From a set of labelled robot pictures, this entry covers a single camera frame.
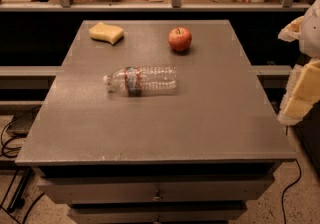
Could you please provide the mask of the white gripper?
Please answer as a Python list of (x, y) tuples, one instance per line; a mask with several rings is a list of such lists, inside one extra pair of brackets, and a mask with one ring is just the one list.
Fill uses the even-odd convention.
[[(300, 16), (286, 25), (278, 38), (286, 42), (299, 39), (302, 53), (311, 58), (320, 58), (320, 0), (315, 0), (304, 17)], [(319, 101), (320, 60), (312, 59), (304, 66), (296, 64), (289, 75), (278, 120), (282, 125), (296, 125)]]

